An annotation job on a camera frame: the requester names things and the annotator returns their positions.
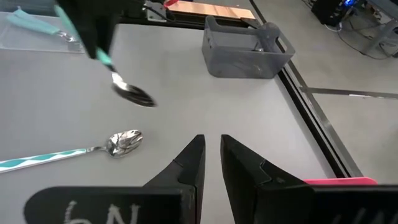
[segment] spoon handle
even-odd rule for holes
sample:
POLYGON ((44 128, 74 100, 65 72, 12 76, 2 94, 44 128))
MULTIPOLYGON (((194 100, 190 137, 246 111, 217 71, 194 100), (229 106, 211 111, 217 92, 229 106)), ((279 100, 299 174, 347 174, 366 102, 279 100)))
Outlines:
POLYGON ((86 154, 87 152, 91 152, 91 150, 74 149, 74 150, 55 152, 39 156, 30 156, 19 159, 10 159, 8 161, 0 161, 0 173, 16 169, 22 169, 30 166, 36 166, 39 164, 45 164, 48 162, 58 161, 60 159, 66 159, 73 156, 80 156, 86 154))

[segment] wooden board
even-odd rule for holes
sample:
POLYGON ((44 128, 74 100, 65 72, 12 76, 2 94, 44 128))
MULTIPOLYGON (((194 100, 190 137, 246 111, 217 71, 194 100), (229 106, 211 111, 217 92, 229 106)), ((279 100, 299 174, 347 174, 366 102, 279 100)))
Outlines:
POLYGON ((240 9, 235 7, 216 6, 212 4, 204 4, 197 2, 178 1, 169 6, 171 11, 197 13, 211 16, 223 16, 230 18, 248 18, 255 19, 253 13, 249 9, 240 9))

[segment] gray basket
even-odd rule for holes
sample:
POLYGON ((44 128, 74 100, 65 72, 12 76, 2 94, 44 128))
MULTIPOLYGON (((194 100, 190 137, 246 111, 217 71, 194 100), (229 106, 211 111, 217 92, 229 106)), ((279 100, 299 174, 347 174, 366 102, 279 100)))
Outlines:
POLYGON ((213 16, 206 17, 201 50, 209 73, 219 78, 274 78, 295 53, 273 23, 259 29, 228 27, 213 16))

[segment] gray table surface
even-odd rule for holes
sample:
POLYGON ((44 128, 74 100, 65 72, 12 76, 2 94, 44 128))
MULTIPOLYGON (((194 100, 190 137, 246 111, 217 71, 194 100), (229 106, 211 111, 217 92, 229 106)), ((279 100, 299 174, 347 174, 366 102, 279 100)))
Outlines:
POLYGON ((97 146, 128 129, 144 133, 120 160, 99 152, 1 174, 1 223, 24 223, 25 201, 47 187, 143 185, 196 134, 206 137, 202 223, 233 223, 221 134, 301 179, 333 177, 281 81, 212 77, 202 37, 202 30, 119 26, 116 67, 157 100, 156 109, 116 95, 109 72, 85 55, 0 50, 0 161, 97 146))

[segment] spoon with teal handle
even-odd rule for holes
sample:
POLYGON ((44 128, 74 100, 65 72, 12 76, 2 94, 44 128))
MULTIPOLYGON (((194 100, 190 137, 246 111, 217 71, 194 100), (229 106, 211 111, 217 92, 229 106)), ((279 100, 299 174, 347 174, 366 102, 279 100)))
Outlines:
POLYGON ((6 19, 15 26, 61 37, 68 44, 69 50, 77 52, 83 51, 83 47, 78 39, 60 30, 58 27, 49 24, 48 22, 44 22, 35 18, 34 16, 24 12, 22 9, 18 9, 12 14, 9 14, 6 19))
POLYGON ((45 164, 48 162, 59 161, 74 156, 81 156, 89 152, 96 151, 106 151, 111 157, 120 158, 136 149, 141 144, 142 138, 142 133, 140 131, 130 130, 112 135, 104 146, 89 147, 86 149, 74 149, 70 151, 0 161, 0 173, 45 164))
MULTIPOLYGON (((67 28, 67 30, 71 32, 75 37, 79 37, 78 32, 75 29, 75 26, 73 25, 68 15, 65 13, 65 11, 60 6, 54 6, 54 9, 59 18, 61 18, 61 21, 63 25, 67 28)), ((140 88, 127 84, 126 82, 123 81, 122 77, 115 69, 111 57, 99 47, 96 49, 96 56, 97 59, 103 65, 105 65, 109 71, 111 71, 112 80, 113 80, 113 89, 119 96, 140 106, 146 106, 151 108, 157 106, 155 100, 144 90, 141 90, 140 88)))

